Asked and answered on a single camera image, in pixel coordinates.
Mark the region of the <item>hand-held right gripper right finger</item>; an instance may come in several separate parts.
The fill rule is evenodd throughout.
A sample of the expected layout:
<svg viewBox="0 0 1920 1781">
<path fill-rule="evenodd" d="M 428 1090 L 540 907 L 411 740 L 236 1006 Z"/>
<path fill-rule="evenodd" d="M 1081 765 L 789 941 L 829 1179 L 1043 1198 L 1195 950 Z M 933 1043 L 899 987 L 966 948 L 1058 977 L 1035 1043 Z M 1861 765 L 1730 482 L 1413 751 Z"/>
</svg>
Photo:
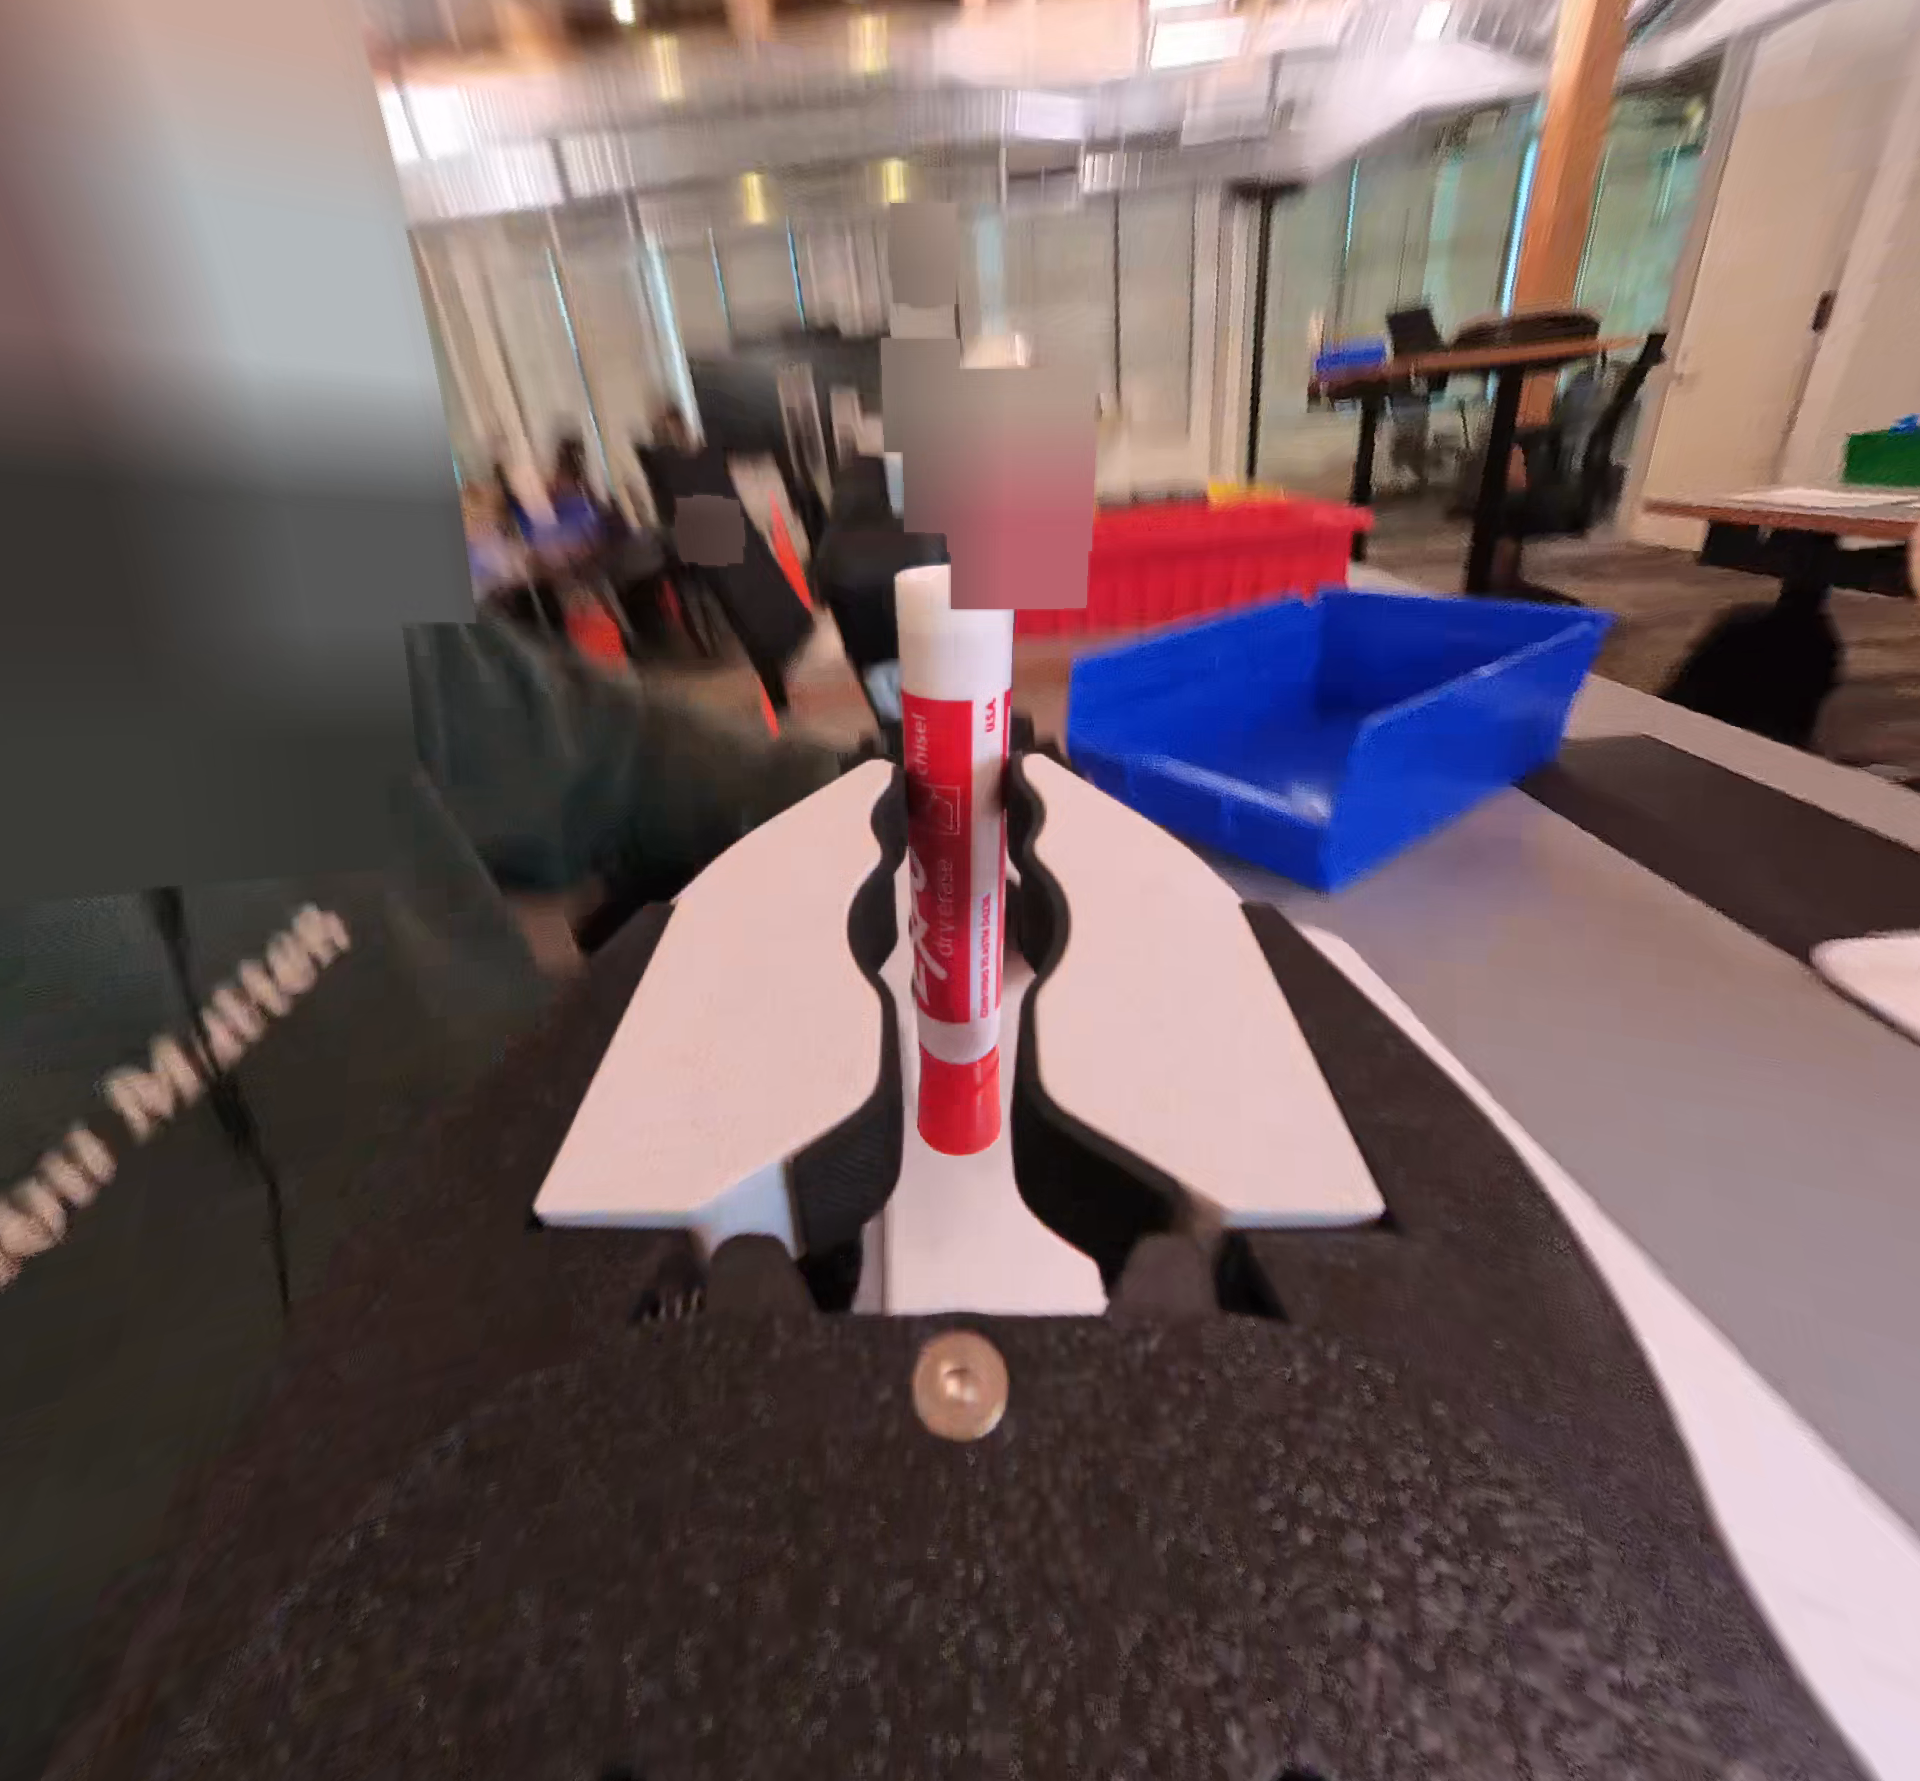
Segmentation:
<svg viewBox="0 0 1920 1781">
<path fill-rule="evenodd" d="M 1023 1203 L 1099 1273 L 1138 1240 L 1386 1216 L 1232 885 L 1048 753 L 1012 760 Z"/>
</svg>

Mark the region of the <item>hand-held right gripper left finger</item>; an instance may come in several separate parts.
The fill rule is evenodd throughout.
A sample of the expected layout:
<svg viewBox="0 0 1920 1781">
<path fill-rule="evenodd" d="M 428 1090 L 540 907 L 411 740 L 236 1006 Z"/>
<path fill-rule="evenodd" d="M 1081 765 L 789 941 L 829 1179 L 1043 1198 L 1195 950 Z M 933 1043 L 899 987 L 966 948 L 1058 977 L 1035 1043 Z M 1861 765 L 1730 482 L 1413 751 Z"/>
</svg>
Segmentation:
<svg viewBox="0 0 1920 1781">
<path fill-rule="evenodd" d="M 666 904 L 533 1198 L 546 1227 L 835 1252 L 903 1160 L 905 793 L 882 759 L 776 815 Z"/>
</svg>

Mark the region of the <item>red whiteboard marker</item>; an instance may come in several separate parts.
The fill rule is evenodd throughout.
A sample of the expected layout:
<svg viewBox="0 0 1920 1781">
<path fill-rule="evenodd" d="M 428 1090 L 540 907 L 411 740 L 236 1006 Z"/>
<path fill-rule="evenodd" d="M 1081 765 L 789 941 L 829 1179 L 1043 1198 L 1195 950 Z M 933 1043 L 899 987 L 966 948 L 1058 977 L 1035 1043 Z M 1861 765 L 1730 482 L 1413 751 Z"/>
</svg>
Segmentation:
<svg viewBox="0 0 1920 1781">
<path fill-rule="evenodd" d="M 919 1136 L 947 1156 L 1000 1135 L 1004 812 L 1012 612 L 961 608 L 947 566 L 894 581 Z"/>
</svg>

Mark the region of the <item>blue plastic bin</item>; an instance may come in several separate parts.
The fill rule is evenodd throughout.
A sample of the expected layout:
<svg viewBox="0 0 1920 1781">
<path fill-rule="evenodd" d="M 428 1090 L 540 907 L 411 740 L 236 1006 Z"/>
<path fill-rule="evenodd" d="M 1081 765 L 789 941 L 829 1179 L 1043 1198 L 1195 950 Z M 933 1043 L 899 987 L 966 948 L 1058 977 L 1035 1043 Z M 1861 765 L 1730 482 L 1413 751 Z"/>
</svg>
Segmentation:
<svg viewBox="0 0 1920 1781">
<path fill-rule="evenodd" d="M 1078 658 L 1066 756 L 1195 847 L 1331 894 L 1558 753 L 1611 617 L 1328 588 Z"/>
</svg>

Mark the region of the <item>small white whiteboard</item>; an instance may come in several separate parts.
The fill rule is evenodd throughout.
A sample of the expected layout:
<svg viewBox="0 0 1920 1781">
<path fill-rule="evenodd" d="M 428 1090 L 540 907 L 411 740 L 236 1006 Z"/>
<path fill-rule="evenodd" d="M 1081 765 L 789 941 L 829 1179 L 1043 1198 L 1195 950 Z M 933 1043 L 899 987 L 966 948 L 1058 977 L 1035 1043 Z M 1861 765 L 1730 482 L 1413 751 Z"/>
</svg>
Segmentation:
<svg viewBox="0 0 1920 1781">
<path fill-rule="evenodd" d="M 1321 926 L 1306 936 L 1465 1092 L 1557 1203 L 1620 1306 L 1777 1640 L 1874 1776 L 1915 1776 L 1913 1528 L 1350 944 Z M 944 1159 L 909 1124 L 896 1192 L 861 1250 L 856 1312 L 960 1312 L 969 1302 L 989 1314 L 1092 1312 L 1092 1266 L 1021 1203 L 1006 1140 L 976 1159 Z"/>
</svg>

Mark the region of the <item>red plastic bin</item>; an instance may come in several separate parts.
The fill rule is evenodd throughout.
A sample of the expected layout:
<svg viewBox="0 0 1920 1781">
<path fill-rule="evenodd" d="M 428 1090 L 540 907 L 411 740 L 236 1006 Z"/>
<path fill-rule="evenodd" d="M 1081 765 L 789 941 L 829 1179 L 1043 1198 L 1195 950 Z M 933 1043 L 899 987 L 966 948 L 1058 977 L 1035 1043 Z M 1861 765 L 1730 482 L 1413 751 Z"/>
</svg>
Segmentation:
<svg viewBox="0 0 1920 1781">
<path fill-rule="evenodd" d="M 1085 634 L 1126 634 L 1337 588 L 1373 514 L 1257 490 L 1231 505 L 1134 503 L 1094 512 Z"/>
</svg>

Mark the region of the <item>black desk mat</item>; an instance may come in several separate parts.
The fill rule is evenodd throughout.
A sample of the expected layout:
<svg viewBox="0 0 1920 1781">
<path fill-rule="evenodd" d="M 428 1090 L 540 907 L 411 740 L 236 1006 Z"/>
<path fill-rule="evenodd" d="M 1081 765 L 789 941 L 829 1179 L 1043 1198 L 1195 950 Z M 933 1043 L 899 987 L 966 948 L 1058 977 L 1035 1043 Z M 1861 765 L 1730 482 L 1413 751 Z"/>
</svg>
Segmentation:
<svg viewBox="0 0 1920 1781">
<path fill-rule="evenodd" d="M 1918 929 L 1913 847 L 1663 740 L 1570 740 L 1520 790 L 1804 964 L 1830 941 Z"/>
</svg>

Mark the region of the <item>person's green sweatshirt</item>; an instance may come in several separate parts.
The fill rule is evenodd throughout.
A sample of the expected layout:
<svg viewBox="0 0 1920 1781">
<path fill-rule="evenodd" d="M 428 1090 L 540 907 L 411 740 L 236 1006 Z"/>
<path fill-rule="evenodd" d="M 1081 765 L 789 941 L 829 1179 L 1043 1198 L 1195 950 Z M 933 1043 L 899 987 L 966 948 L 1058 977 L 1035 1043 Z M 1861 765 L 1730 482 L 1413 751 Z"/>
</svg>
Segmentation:
<svg viewBox="0 0 1920 1781">
<path fill-rule="evenodd" d="M 2 1759 L 37 1776 L 109 1607 L 251 1409 L 377 1156 L 546 987 L 423 774 L 382 867 L 2 915 Z"/>
</svg>

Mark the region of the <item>black office chair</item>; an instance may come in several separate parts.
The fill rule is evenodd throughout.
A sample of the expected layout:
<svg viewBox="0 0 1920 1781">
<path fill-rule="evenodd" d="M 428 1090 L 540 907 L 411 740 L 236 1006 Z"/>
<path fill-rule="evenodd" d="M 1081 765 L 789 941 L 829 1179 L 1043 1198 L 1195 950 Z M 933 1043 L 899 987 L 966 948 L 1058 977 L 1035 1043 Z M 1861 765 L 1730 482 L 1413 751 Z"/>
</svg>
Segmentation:
<svg viewBox="0 0 1920 1781">
<path fill-rule="evenodd" d="M 1839 634 L 1824 593 L 1784 590 L 1719 616 L 1661 700 L 1771 743 L 1808 751 L 1839 685 Z"/>
<path fill-rule="evenodd" d="M 1619 439 L 1666 353 L 1667 332 L 1656 327 L 1631 361 L 1593 358 L 1554 396 L 1544 424 L 1517 430 L 1522 479 L 1503 514 L 1511 539 L 1581 539 L 1610 517 L 1624 479 Z"/>
</svg>

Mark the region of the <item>white metal document stand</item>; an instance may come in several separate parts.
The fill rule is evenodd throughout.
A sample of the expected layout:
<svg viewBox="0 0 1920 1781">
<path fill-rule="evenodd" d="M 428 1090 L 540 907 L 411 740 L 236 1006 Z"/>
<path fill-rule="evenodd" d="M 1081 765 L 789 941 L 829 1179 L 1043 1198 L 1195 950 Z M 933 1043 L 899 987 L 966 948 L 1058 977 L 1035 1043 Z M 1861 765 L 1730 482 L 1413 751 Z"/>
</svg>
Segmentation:
<svg viewBox="0 0 1920 1781">
<path fill-rule="evenodd" d="M 1913 1043 L 1918 1017 L 1918 929 L 1833 937 L 1811 948 L 1811 971 Z"/>
</svg>

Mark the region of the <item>wooden standing desk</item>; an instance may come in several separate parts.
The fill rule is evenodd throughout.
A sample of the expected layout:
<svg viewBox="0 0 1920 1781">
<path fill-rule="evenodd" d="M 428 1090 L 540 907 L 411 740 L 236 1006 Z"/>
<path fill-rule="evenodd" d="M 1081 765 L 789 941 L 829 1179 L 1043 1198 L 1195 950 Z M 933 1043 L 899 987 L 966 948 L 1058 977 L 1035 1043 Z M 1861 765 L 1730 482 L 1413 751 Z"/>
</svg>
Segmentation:
<svg viewBox="0 0 1920 1781">
<path fill-rule="evenodd" d="M 1461 590 L 1467 595 L 1550 599 L 1520 581 L 1520 558 L 1501 554 L 1503 493 L 1515 445 L 1526 382 L 1573 361 L 1619 354 L 1634 341 L 1631 334 L 1562 334 L 1523 345 L 1445 346 L 1425 354 L 1383 356 L 1345 363 L 1308 377 L 1311 405 L 1355 405 L 1358 440 L 1350 478 L 1350 507 L 1370 514 L 1373 498 L 1373 453 L 1381 416 L 1395 393 L 1452 374 L 1480 374 L 1490 384 L 1490 419 L 1480 458 L 1478 487 Z"/>
</svg>

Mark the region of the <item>wooden side desk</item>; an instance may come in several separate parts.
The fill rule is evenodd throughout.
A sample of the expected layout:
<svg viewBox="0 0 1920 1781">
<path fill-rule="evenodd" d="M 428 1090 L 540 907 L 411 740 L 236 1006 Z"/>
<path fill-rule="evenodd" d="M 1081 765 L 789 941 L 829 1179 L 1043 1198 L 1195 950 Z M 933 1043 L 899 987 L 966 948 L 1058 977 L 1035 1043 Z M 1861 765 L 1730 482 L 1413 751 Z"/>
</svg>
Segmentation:
<svg viewBox="0 0 1920 1781">
<path fill-rule="evenodd" d="M 1639 512 L 1702 528 L 1808 536 L 1839 547 L 1908 547 L 1918 532 L 1915 487 L 1888 486 L 1763 486 L 1730 493 L 1643 498 Z"/>
</svg>

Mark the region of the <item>white door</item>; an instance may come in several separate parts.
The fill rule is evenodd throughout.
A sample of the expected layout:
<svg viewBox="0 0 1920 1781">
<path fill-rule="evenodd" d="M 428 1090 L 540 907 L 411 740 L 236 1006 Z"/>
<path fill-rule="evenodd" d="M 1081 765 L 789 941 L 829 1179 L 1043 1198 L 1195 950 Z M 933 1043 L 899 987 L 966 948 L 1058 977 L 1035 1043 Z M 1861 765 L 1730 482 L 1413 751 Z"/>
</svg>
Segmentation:
<svg viewBox="0 0 1920 1781">
<path fill-rule="evenodd" d="M 1779 472 L 1847 213 L 1847 100 L 1811 22 L 1759 41 L 1711 218 L 1640 503 L 1713 498 Z"/>
</svg>

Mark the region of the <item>wooden support post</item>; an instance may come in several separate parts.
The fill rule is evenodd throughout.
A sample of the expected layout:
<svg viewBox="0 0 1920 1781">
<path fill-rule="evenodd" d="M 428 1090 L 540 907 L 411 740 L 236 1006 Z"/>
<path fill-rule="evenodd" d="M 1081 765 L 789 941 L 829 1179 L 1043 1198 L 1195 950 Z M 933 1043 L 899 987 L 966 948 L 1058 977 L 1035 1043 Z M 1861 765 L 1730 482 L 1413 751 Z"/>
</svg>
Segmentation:
<svg viewBox="0 0 1920 1781">
<path fill-rule="evenodd" d="M 1568 308 L 1600 182 L 1600 158 L 1631 0 L 1558 0 L 1539 158 L 1514 305 Z"/>
</svg>

